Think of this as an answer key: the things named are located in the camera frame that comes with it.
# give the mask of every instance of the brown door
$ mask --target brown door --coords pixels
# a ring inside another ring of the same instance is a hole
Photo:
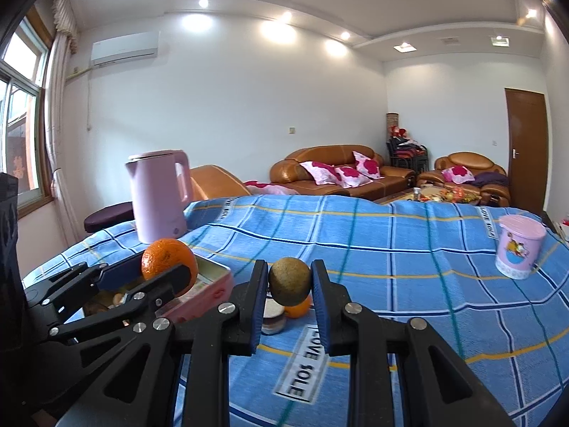
[[[511,205],[541,215],[548,164],[545,96],[506,88],[510,124]]]

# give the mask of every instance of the purple stool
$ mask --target purple stool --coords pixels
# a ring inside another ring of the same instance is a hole
[[[92,213],[85,219],[83,225],[88,233],[96,233],[101,229],[131,220],[134,220],[133,203],[122,202]]]

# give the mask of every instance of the throw pillow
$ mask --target throw pillow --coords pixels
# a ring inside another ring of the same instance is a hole
[[[354,158],[356,159],[357,165],[356,170],[361,173],[362,175],[367,176],[373,180],[379,180],[381,175],[379,174],[379,165],[373,159],[366,157],[359,152],[352,151],[354,154]]]
[[[294,189],[287,188],[274,183],[259,183],[257,180],[246,181],[243,183],[253,195],[276,194],[280,196],[297,196],[300,193]]]
[[[454,184],[462,184],[469,181],[474,181],[474,175],[472,175],[472,172],[462,165],[446,168],[442,171],[442,174],[443,178],[445,178],[445,181],[452,181]]]
[[[312,175],[316,184],[337,184],[340,185],[340,179],[336,174],[333,166],[322,162],[308,161],[301,162],[301,165]]]
[[[341,186],[344,189],[347,188],[357,188],[358,186],[363,186],[364,184],[372,183],[372,181],[365,175],[359,173],[355,168],[352,167],[337,167],[336,173],[339,175],[341,180]]]

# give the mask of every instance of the pink canister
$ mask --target pink canister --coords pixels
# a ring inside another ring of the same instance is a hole
[[[505,215],[496,252],[496,268],[512,279],[526,279],[536,262],[546,231],[543,225],[522,215]]]

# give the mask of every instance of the ceiling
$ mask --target ceiling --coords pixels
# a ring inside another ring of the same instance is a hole
[[[204,12],[199,0],[71,0],[82,30],[122,19],[155,17],[164,12]],[[527,19],[529,8],[538,17]],[[510,36],[507,52],[539,56],[544,9],[539,0],[209,0],[207,12],[275,19],[293,13],[292,25],[340,39],[382,61],[445,52],[504,52],[489,43],[490,35]],[[441,38],[459,36],[449,47]],[[406,41],[418,49],[398,53]]]

